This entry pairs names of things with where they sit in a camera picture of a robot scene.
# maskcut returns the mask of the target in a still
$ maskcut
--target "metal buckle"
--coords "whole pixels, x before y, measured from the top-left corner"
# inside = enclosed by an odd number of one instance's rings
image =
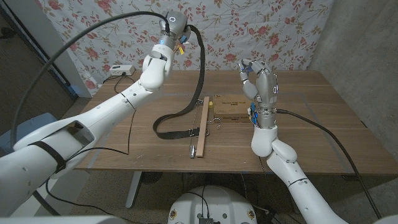
[[[195,148],[195,146],[189,146],[189,158],[195,158],[196,151],[197,149]]]
[[[189,131],[189,136],[190,136],[190,137],[194,136],[194,134],[193,134],[193,129],[189,129],[188,131]]]

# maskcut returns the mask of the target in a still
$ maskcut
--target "wooden board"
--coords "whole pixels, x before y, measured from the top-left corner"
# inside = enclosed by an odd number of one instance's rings
[[[203,100],[203,108],[201,111],[200,130],[199,130],[199,138],[198,138],[198,147],[197,147],[196,157],[203,157],[203,153],[205,150],[205,138],[206,138],[207,116],[209,113],[209,101],[210,101],[210,97],[205,96],[205,99]]]
[[[351,108],[319,72],[276,72],[280,94],[277,107],[310,118],[332,130],[343,143],[362,174],[398,174],[398,164],[362,124]],[[133,78],[137,80],[140,73]],[[165,87],[165,95],[139,108],[132,126],[130,155],[111,151],[93,151],[77,167],[98,170],[144,170],[170,172],[262,172],[258,157],[251,150],[253,127],[250,123],[208,124],[203,158],[189,158],[190,139],[163,140],[152,130],[153,122],[162,115],[186,107],[195,90],[198,71],[175,71]],[[94,108],[115,95],[116,81],[103,85],[84,111]],[[125,79],[118,91],[132,81]],[[243,94],[236,71],[206,71],[202,96]],[[201,106],[195,127],[200,124]],[[192,128],[195,111],[170,119],[160,131]],[[212,109],[208,120],[213,119]],[[127,152],[131,116],[119,123],[108,136],[105,147]],[[298,163],[308,174],[352,174],[347,159],[332,138],[316,127],[286,114],[277,115],[278,137],[298,154]]]

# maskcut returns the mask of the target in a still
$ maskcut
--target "robotic hand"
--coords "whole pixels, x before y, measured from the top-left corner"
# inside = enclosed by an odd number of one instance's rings
[[[121,93],[86,113],[63,119],[28,134],[14,146],[15,152],[0,158],[0,217],[9,216],[48,178],[59,178],[75,168],[89,149],[112,127],[143,104],[162,96],[162,85],[170,78],[177,41],[190,36],[187,17],[164,12],[161,38],[144,59],[141,79]]]
[[[305,221],[311,223],[346,223],[327,204],[297,163],[297,153],[277,137],[275,104],[277,76],[265,62],[242,60],[238,63],[243,92],[256,99],[248,109],[254,124],[252,150],[259,157],[267,157],[269,168],[285,183]],[[257,74],[256,86],[248,80],[249,72]]]

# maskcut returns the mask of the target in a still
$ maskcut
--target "pink flower pattern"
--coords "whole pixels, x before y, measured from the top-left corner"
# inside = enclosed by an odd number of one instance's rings
[[[305,70],[334,0],[34,0],[64,42],[111,16],[133,11],[184,13],[202,33],[207,70],[235,70],[241,58],[265,60],[272,69]],[[67,52],[94,95],[115,63],[142,68],[159,41],[159,19],[140,16],[111,22],[85,35]],[[174,70],[199,70],[195,34],[174,58]]]

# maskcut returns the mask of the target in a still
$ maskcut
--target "black strap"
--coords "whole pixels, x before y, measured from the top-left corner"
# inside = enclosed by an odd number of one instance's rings
[[[181,110],[178,113],[175,114],[167,114],[167,115],[163,115],[161,117],[159,117],[153,125],[153,130],[155,131],[156,135],[161,138],[161,139],[179,139],[179,138],[186,138],[186,137],[190,137],[190,136],[198,136],[199,135],[199,128],[195,128],[195,129],[189,129],[187,131],[169,131],[166,133],[160,133],[157,131],[157,127],[158,125],[170,118],[176,118],[182,115],[187,114],[189,111],[191,111],[198,99],[199,99],[199,95],[201,92],[201,89],[203,87],[203,82],[205,81],[205,46],[203,45],[203,40],[201,38],[200,35],[200,31],[193,25],[189,25],[191,30],[197,35],[198,38],[198,43],[200,46],[200,74],[199,74],[199,80],[198,80],[198,85],[197,85],[197,89],[195,90],[195,93],[193,94],[192,100],[189,103],[189,105],[184,108],[183,110]]]
[[[29,145],[30,146],[33,145],[33,146],[42,148],[44,151],[49,153],[50,156],[52,156],[55,159],[55,161],[58,163],[57,170],[55,171],[55,173],[60,172],[61,170],[66,168],[67,162],[65,160],[63,160],[62,156],[53,147],[49,146],[47,143],[42,142],[42,141],[37,141],[37,142],[33,142],[32,144],[29,144]]]

